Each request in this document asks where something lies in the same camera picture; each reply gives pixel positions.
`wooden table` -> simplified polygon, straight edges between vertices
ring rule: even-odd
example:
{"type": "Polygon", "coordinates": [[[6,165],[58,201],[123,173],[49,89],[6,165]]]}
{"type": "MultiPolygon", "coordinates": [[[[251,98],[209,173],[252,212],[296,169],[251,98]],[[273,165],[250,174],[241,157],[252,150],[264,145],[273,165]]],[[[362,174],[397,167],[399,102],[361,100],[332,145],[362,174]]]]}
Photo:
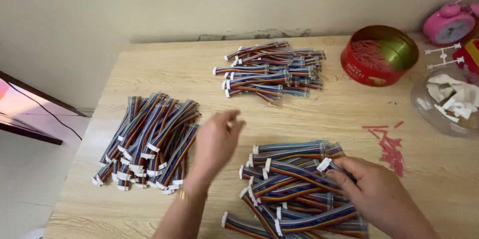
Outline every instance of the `wooden table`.
{"type": "MultiPolygon", "coordinates": [[[[424,39],[411,35],[421,54],[424,39]]],[[[98,160],[116,131],[129,95],[164,92],[176,99],[200,104],[204,122],[217,110],[238,108],[247,121],[231,163],[214,181],[206,204],[199,238],[247,238],[221,228],[225,211],[253,219],[248,206],[238,198],[247,185],[238,178],[254,144],[302,142],[327,138],[339,142],[346,154],[379,162],[378,141],[362,125],[389,125],[404,120],[390,132],[402,138],[407,171],[402,179],[413,199],[431,220],[442,238],[468,239],[479,235],[479,148],[475,141],[441,135],[416,113],[410,103],[413,84],[426,74],[428,60],[418,64],[393,86],[368,87],[351,80],[340,65],[340,53],[349,36],[290,38],[292,47],[323,49],[324,90],[309,98],[287,95],[269,105],[255,95],[226,98],[220,89],[222,75],[212,76],[214,66],[229,65],[223,56],[239,46],[268,40],[157,43],[133,45],[121,53],[106,84],[85,134],[73,167],[65,181],[55,211],[47,226],[47,239],[150,238],[174,196],[158,189],[116,186],[97,187],[91,177],[98,160]]],[[[387,238],[371,226],[371,238],[387,238]]]]}

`clear plastic container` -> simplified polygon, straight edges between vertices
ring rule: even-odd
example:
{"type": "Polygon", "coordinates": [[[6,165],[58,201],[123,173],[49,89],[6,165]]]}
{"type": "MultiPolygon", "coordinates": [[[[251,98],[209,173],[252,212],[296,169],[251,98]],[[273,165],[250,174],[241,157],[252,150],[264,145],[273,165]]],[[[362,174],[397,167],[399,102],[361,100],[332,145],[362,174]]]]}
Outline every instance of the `clear plastic container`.
{"type": "Polygon", "coordinates": [[[419,115],[435,129],[443,134],[455,137],[479,137],[479,112],[472,113],[469,120],[460,118],[456,123],[445,117],[434,104],[442,106],[445,100],[438,103],[429,95],[427,81],[439,74],[446,74],[453,79],[479,86],[479,75],[468,70],[459,69],[457,66],[434,69],[427,77],[416,83],[411,92],[411,103],[419,115]]]}

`alarm clock face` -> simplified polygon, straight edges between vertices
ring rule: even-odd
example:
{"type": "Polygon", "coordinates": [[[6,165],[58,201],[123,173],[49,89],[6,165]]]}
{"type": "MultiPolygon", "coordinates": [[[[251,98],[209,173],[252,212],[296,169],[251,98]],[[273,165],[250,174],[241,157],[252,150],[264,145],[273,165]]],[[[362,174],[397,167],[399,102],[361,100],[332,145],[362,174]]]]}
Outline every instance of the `alarm clock face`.
{"type": "Polygon", "coordinates": [[[459,19],[448,23],[445,27],[441,28],[436,35],[436,42],[438,44],[456,42],[467,35],[472,30],[473,26],[474,25],[471,24],[470,20],[467,19],[459,19]]]}

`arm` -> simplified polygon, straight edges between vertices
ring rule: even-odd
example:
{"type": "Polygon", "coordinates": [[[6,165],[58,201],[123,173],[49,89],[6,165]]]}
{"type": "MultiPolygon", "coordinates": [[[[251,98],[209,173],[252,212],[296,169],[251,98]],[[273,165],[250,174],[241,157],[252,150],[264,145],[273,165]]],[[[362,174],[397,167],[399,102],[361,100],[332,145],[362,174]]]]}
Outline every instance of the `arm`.
{"type": "Polygon", "coordinates": [[[200,127],[195,162],[184,181],[183,195],[177,195],[168,208],[153,239],[196,239],[209,186],[233,155],[245,125],[236,120],[239,113],[217,113],[200,127]]]}
{"type": "Polygon", "coordinates": [[[357,184],[340,170],[327,176],[343,187],[356,209],[376,228],[393,239],[439,239],[398,177],[390,170],[361,158],[334,160],[356,177],[357,184]]]}

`white plastic sprue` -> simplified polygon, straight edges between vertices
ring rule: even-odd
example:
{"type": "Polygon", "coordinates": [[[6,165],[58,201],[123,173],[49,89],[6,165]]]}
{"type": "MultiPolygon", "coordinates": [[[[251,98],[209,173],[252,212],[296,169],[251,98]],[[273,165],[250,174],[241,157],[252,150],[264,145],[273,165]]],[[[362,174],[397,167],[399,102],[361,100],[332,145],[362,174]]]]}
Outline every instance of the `white plastic sprue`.
{"type": "Polygon", "coordinates": [[[435,49],[435,50],[425,50],[424,52],[426,53],[426,55],[430,55],[432,52],[441,51],[441,55],[440,55],[439,57],[443,59],[443,62],[440,63],[440,64],[427,65],[427,69],[428,69],[428,70],[432,70],[432,69],[435,68],[435,67],[444,66],[444,65],[451,64],[451,63],[456,63],[456,62],[457,62],[457,63],[463,63],[463,62],[464,62],[464,57],[459,57],[459,58],[456,59],[456,60],[447,62],[447,61],[446,61],[447,55],[446,55],[446,53],[444,52],[444,50],[447,50],[447,49],[451,49],[451,48],[460,49],[461,47],[462,47],[462,46],[461,46],[460,43],[456,43],[456,44],[454,44],[454,45],[452,45],[452,46],[449,46],[449,47],[443,47],[443,48],[439,48],[439,49],[435,49]]]}

